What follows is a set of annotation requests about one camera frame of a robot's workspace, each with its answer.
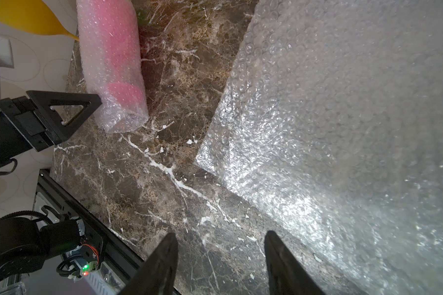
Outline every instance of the bubble-wrapped pink object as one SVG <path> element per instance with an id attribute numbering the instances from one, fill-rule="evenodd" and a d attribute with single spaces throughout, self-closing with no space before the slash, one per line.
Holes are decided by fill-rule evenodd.
<path id="1" fill-rule="evenodd" d="M 95 121 L 108 133 L 141 127 L 148 120 L 148 108 L 133 4 L 77 0 L 77 16 L 87 91 L 102 100 Z"/>

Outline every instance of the cable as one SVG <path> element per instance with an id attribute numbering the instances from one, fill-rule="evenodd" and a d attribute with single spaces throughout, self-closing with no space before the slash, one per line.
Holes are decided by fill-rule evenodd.
<path id="1" fill-rule="evenodd" d="M 76 272 L 79 268 L 77 267 L 76 263 L 72 263 L 71 260 L 82 258 L 83 256 L 81 254 L 74 254 L 69 257 L 67 257 L 63 262 L 59 263 L 58 267 L 56 268 L 56 272 L 62 276 L 62 277 L 68 277 L 69 275 Z M 74 269 L 71 270 L 64 270 L 64 267 L 67 267 L 68 269 L 71 267 L 71 265 L 74 265 Z"/>
<path id="2" fill-rule="evenodd" d="M 16 169 L 16 167 L 18 165 L 18 161 L 16 159 L 10 159 L 10 162 L 8 162 L 7 164 L 10 164 L 11 162 L 14 162 L 13 168 L 10 171 L 0 171 L 0 176 L 8 175 Z"/>
<path id="3" fill-rule="evenodd" d="M 34 216 L 34 217 L 41 218 L 48 225 L 52 224 L 52 221 L 51 221 L 51 219 L 49 219 L 49 217 L 47 217 L 43 213 L 31 211 L 31 210 L 24 210 L 24 211 L 18 211 L 18 212 L 13 212 L 13 213 L 7 214 L 4 217 L 0 218 L 0 221 L 8 219 L 8 218 L 18 217 L 18 216 Z"/>
<path id="4" fill-rule="evenodd" d="M 51 211 L 51 213 L 54 214 L 54 216 L 56 216 L 57 219 L 59 219 L 59 220 L 61 219 L 61 215 L 56 210 L 54 210 L 54 208 L 52 208 L 51 206 L 44 205 L 41 207 L 41 211 L 43 211 L 44 214 L 46 214 L 46 215 L 48 215 L 47 210 Z"/>
<path id="5" fill-rule="evenodd" d="M 95 256 L 97 257 L 97 266 L 98 266 L 100 264 L 100 257 L 97 249 L 95 249 L 95 247 L 92 245 L 86 244 L 85 242 L 82 245 L 89 247 L 92 250 L 92 252 L 94 252 Z"/>

